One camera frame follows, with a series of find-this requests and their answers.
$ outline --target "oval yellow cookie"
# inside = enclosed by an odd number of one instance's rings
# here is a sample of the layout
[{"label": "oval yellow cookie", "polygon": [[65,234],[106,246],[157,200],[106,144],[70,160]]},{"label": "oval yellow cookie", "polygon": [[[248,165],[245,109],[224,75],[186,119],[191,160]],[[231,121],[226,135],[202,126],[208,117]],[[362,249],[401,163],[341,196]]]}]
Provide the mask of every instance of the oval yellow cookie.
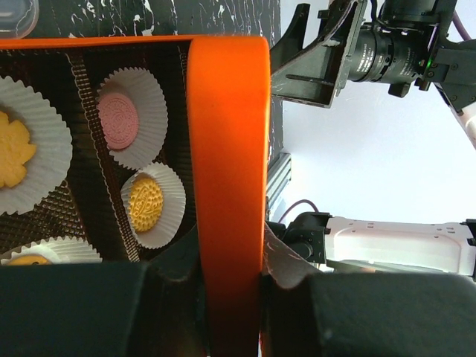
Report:
[{"label": "oval yellow cookie", "polygon": [[51,264],[51,262],[42,257],[41,255],[25,255],[23,257],[18,257],[11,260],[7,263],[8,266],[31,266],[31,265],[41,265],[46,266]]},{"label": "oval yellow cookie", "polygon": [[36,145],[29,144],[30,133],[22,122],[8,122],[8,116],[0,112],[0,188],[14,187],[25,178],[23,166],[36,152]]},{"label": "oval yellow cookie", "polygon": [[164,195],[152,178],[141,178],[134,182],[131,190],[129,214],[136,232],[152,228],[161,216]]}]

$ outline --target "white paper baking cup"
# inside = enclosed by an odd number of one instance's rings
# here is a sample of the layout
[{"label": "white paper baking cup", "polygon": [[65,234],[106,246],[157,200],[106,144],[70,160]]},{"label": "white paper baking cup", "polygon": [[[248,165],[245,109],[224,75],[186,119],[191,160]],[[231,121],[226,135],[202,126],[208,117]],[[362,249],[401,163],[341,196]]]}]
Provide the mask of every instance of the white paper baking cup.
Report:
[{"label": "white paper baking cup", "polygon": [[0,256],[0,264],[7,265],[11,260],[25,255],[39,255],[52,264],[100,263],[103,260],[84,239],[66,236],[42,239],[12,249]]},{"label": "white paper baking cup", "polygon": [[135,106],[139,130],[126,149],[109,150],[121,166],[139,170],[152,163],[160,153],[167,134],[167,104],[156,78],[143,68],[115,71],[101,84],[99,98],[108,93],[121,93]]},{"label": "white paper baking cup", "polygon": [[20,120],[30,132],[30,144],[36,145],[35,155],[25,164],[23,181],[0,189],[0,214],[22,214],[33,210],[65,179],[73,156],[71,133],[49,100],[11,77],[0,78],[0,111],[10,122]]},{"label": "white paper baking cup", "polygon": [[[129,216],[129,204],[132,185],[135,180],[150,177],[157,182],[164,195],[162,214],[154,227],[146,232],[136,232]],[[164,164],[151,164],[139,170],[133,177],[126,181],[120,192],[127,219],[131,226],[132,234],[140,245],[149,249],[163,247],[170,243],[179,229],[185,212],[185,189],[179,177],[171,168]]]}]

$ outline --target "scratched black surface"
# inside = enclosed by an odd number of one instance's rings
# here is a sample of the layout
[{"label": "scratched black surface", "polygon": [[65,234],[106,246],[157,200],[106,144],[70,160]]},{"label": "scratched black surface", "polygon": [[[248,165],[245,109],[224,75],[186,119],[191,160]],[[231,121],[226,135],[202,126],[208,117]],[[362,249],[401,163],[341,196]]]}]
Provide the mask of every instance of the scratched black surface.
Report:
[{"label": "scratched black surface", "polygon": [[[280,36],[280,0],[40,0],[29,37],[254,34]],[[283,148],[283,106],[271,103],[270,160]]]}]

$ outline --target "white background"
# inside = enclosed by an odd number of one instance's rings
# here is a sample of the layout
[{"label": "white background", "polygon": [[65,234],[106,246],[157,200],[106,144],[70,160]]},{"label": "white background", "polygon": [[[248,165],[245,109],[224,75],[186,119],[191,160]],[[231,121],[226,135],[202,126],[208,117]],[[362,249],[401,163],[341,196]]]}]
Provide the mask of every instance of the white background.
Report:
[{"label": "white background", "polygon": [[[281,0],[282,32],[300,2],[312,4],[306,45],[328,1]],[[476,1],[459,0],[457,10],[476,37]],[[454,28],[450,39],[460,41]],[[387,90],[348,82],[331,109],[284,103],[284,145],[293,160],[286,205],[306,198],[334,216],[375,221],[476,218],[476,151],[437,90],[412,86],[405,99]],[[286,222],[305,210],[299,206]]]}]

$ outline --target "round pink cookie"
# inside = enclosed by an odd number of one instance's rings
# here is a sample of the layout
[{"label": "round pink cookie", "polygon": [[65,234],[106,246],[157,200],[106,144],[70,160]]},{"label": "round pink cookie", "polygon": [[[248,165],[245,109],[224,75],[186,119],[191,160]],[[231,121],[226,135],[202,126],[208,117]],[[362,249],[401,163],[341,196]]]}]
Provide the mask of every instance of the round pink cookie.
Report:
[{"label": "round pink cookie", "polygon": [[121,93],[109,93],[99,99],[97,109],[109,149],[121,150],[132,144],[139,130],[134,103]]}]

